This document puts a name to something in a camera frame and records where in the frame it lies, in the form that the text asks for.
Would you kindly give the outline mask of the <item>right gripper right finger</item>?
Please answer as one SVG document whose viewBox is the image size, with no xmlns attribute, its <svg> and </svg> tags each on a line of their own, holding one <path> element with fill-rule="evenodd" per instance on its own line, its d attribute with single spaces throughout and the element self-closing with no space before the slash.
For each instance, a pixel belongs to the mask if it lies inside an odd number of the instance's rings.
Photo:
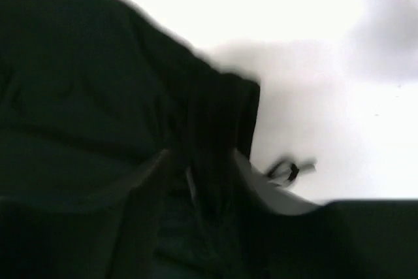
<svg viewBox="0 0 418 279">
<path fill-rule="evenodd" d="M 253 278 L 416 278 L 416 201 L 317 205 L 272 187 L 240 153 L 242 259 Z"/>
</svg>

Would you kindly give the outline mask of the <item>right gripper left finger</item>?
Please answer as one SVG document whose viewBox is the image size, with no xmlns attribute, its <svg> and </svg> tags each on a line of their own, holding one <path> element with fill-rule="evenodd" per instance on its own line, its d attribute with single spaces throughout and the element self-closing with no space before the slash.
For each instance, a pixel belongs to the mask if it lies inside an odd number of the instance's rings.
<svg viewBox="0 0 418 279">
<path fill-rule="evenodd" d="M 1 199 L 1 277 L 151 278 L 169 175 L 163 151 L 103 206 L 58 213 Z"/>
</svg>

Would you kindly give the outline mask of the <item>black shorts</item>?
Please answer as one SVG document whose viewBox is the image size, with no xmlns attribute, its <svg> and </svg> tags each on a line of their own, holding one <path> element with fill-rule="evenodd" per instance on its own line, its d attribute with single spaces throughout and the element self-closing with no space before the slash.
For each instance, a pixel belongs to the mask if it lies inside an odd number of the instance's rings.
<svg viewBox="0 0 418 279">
<path fill-rule="evenodd" d="M 124 0 L 1 0 L 1 199 L 103 206 L 168 151 L 151 278 L 253 278 L 234 153 L 250 157 L 260 94 Z"/>
</svg>

